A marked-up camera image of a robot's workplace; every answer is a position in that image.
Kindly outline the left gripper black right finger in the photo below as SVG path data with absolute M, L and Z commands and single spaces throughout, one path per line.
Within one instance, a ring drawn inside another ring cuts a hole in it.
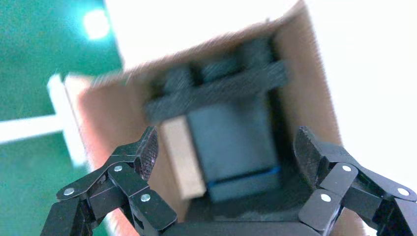
M 299 221 L 327 236 L 341 212 L 355 212 L 379 236 L 417 233 L 417 195 L 410 188 L 360 165 L 342 146 L 318 140 L 301 126 L 293 150 L 312 194 Z

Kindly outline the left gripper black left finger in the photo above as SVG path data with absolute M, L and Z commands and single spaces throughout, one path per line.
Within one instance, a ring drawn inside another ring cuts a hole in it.
M 148 184 L 158 157 L 157 129 L 115 149 L 97 170 L 57 192 L 41 234 L 90 236 L 115 209 L 142 236 L 160 236 L 176 224 L 174 210 Z

